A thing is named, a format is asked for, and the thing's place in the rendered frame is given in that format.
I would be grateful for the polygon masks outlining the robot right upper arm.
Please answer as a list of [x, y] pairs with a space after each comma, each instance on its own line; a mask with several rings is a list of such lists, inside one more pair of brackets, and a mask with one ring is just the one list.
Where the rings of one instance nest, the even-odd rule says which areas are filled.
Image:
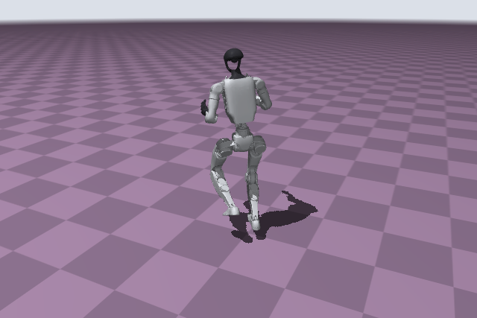
[[262, 102], [260, 103], [260, 107], [263, 110], [267, 110], [272, 106], [272, 102], [269, 97], [268, 90], [265, 87], [265, 82], [258, 77], [253, 77], [253, 79], [255, 82], [256, 91], [262, 100]]

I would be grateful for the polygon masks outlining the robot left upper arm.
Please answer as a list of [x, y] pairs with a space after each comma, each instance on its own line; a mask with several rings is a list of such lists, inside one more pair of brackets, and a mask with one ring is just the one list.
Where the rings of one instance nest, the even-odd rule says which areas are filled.
[[222, 94], [224, 91], [224, 81], [220, 83], [216, 83], [211, 86], [209, 90], [209, 103], [208, 103], [208, 116], [206, 122], [208, 123], [216, 123], [218, 119], [218, 115], [216, 114], [216, 110], [218, 108], [219, 103], [219, 95]]

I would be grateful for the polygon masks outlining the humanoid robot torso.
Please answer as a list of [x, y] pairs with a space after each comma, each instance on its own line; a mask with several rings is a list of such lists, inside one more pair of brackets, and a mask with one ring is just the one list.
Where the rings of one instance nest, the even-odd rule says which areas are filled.
[[225, 112], [231, 123], [235, 124], [236, 132], [232, 134], [235, 144], [234, 152], [253, 150], [253, 134], [247, 122], [254, 120], [256, 114], [256, 87], [254, 79], [246, 74], [245, 78], [229, 79], [225, 76], [222, 98]]

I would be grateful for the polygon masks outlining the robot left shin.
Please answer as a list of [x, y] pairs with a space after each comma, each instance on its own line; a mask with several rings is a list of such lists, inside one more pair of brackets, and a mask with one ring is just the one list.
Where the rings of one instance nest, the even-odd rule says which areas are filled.
[[226, 179], [225, 178], [218, 179], [214, 171], [210, 171], [210, 178], [212, 180], [215, 190], [217, 191], [220, 198], [224, 200], [227, 207], [231, 209], [232, 206], [235, 206], [233, 199], [230, 196], [230, 190], [229, 190]]

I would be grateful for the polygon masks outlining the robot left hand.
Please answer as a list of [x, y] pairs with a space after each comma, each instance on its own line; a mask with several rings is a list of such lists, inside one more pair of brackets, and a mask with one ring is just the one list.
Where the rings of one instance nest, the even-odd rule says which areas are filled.
[[203, 115], [206, 115], [206, 111], [207, 111], [207, 112], [209, 111], [208, 108], [207, 108], [207, 106], [206, 106], [206, 99], [205, 99], [203, 102], [201, 102], [201, 106], [200, 106], [200, 107], [201, 107], [201, 109], [200, 109], [200, 110], [201, 110], [201, 113], [202, 113]]

